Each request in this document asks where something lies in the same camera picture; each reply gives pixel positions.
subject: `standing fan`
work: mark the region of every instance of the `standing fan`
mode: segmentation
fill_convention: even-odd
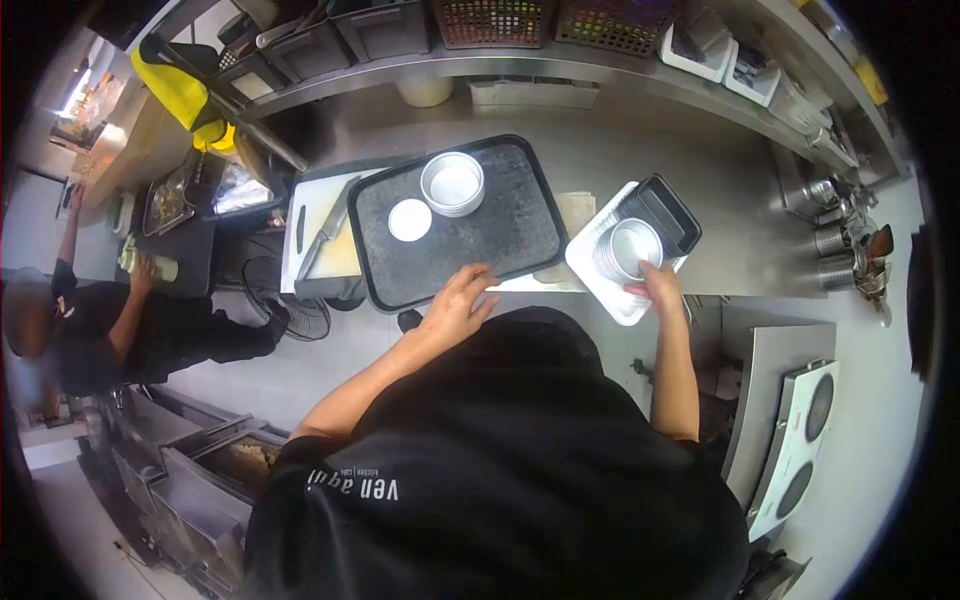
[[[290,312],[287,337],[301,342],[316,342],[330,333],[330,313],[323,300],[300,300],[293,294],[280,294],[280,261],[271,256],[256,256],[243,265],[243,291],[247,300],[264,319],[272,313],[267,300],[278,301]]]

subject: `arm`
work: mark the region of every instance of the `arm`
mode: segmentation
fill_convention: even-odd
[[[66,218],[66,231],[63,232],[63,240],[60,242],[60,252],[57,258],[68,265],[73,265],[74,256],[77,253],[77,227],[80,223],[80,209],[84,205],[85,185],[77,183],[73,187],[70,195],[70,214]]]
[[[645,285],[628,285],[626,291],[653,301],[660,315],[657,365],[654,367],[653,427],[674,440],[700,440],[700,398],[690,358],[680,282],[667,264],[658,270],[642,263]]]
[[[324,397],[293,430],[290,440],[349,435],[387,386],[476,333],[500,300],[487,298],[473,310],[483,291],[499,284],[489,269],[489,265],[472,264],[454,275],[434,298],[420,326],[405,333],[372,365]]]
[[[143,303],[150,294],[154,282],[156,265],[154,260],[143,252],[136,255],[136,266],[130,276],[130,294],[127,302],[120,311],[120,317],[107,335],[113,350],[117,354],[117,364],[123,365],[133,346],[133,337],[136,335],[136,326],[140,323],[140,312]]]

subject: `white cutting board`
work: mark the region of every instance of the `white cutting board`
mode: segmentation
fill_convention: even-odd
[[[321,180],[304,181],[294,188],[294,198],[290,202],[290,211],[287,213],[287,230],[283,237],[283,259],[280,273],[280,293],[293,294],[294,281],[303,264],[303,256],[313,243],[317,232],[324,226],[326,215],[336,204],[344,185],[356,176],[368,177],[379,173],[383,169],[369,169],[356,173],[344,173]],[[300,218],[300,207],[306,206],[303,217],[303,245],[297,252],[297,227]],[[357,259],[357,250],[353,245],[353,229],[350,218],[344,219],[344,224],[337,232],[337,236],[326,242],[317,255],[307,279],[321,277],[359,276],[360,261]]]

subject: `cable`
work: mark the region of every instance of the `cable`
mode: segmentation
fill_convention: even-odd
[[[260,242],[257,242],[256,240],[254,240],[254,239],[251,238],[251,237],[248,237],[248,238],[247,238],[247,241],[250,242],[251,244],[256,244],[257,246],[259,246],[260,248],[262,248],[262,249],[264,249],[265,251],[269,252],[269,253],[272,254],[273,256],[279,255],[279,252],[277,252],[277,251],[274,250],[273,248],[270,248],[270,247],[267,246],[266,244],[261,244]]]
[[[147,584],[148,586],[150,586],[150,589],[152,589],[152,590],[154,591],[154,593],[156,594],[156,597],[157,597],[157,598],[159,598],[160,600],[167,600],[166,596],[164,596],[163,594],[160,593],[160,590],[156,588],[156,586],[154,585],[154,583],[151,582],[149,579],[147,579],[147,576],[146,576],[146,575],[144,575],[142,572],[140,572],[140,567],[139,567],[139,566],[137,566],[136,564],[132,564],[132,567],[133,567],[133,570],[136,571],[136,574],[140,576],[140,579],[143,580],[143,583],[145,583],[145,584]]]
[[[127,552],[127,549],[123,547],[123,544],[121,544],[121,543],[120,543],[119,541],[117,541],[117,540],[114,540],[114,541],[113,541],[113,547],[127,555],[127,558],[130,559],[130,561],[131,561],[131,566],[133,567],[133,570],[136,571],[136,574],[140,576],[140,579],[143,580],[143,583],[145,583],[145,584],[147,584],[148,586],[150,586],[150,589],[152,589],[152,590],[154,591],[154,594],[156,594],[156,597],[157,597],[157,598],[159,598],[160,600],[167,600],[167,599],[166,599],[166,596],[164,596],[163,594],[160,593],[160,590],[156,588],[156,586],[154,585],[154,583],[153,583],[152,581],[150,581],[150,579],[148,579],[147,576],[144,575],[143,572],[140,570],[140,567],[137,566],[137,565],[139,564],[139,565],[141,565],[141,566],[143,566],[143,567],[145,567],[145,568],[149,568],[149,567],[146,565],[146,563],[144,563],[143,561],[137,559],[137,558],[136,558],[133,554],[131,554],[130,552]]]
[[[127,555],[127,558],[129,558],[131,561],[134,561],[134,562],[137,563],[137,564],[140,564],[140,565],[142,565],[142,566],[146,566],[147,568],[149,568],[146,563],[144,563],[144,562],[141,561],[140,559],[136,558],[136,557],[135,557],[133,554],[131,554],[130,552],[127,552],[127,549],[124,548],[123,545],[122,545],[119,541],[114,540],[114,541],[113,541],[113,547],[116,548],[117,550],[123,552],[124,554],[126,554],[126,555]]]

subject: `small white bowl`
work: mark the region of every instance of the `small white bowl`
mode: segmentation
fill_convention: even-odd
[[[390,233],[401,242],[416,242],[430,230],[433,213],[430,207],[416,198],[396,203],[387,217]]]
[[[420,192],[438,214],[463,217],[483,202],[483,169],[462,152],[434,156],[420,174]]]

